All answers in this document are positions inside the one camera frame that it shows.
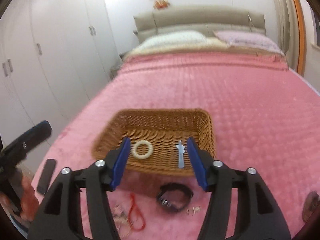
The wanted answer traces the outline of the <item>left hand orange glove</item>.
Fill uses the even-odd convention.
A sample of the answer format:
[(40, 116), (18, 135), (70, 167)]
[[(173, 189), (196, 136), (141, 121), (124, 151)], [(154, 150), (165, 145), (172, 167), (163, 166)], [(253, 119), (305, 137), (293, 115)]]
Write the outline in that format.
[(31, 222), (37, 209), (39, 208), (39, 201), (35, 197), (35, 190), (31, 185), (31, 180), (25, 175), (22, 176), (21, 186), (23, 194), (21, 198), (22, 211), (17, 216), (12, 210), (11, 200), (1, 192), (1, 206), (7, 214), (12, 215), (19, 223)]

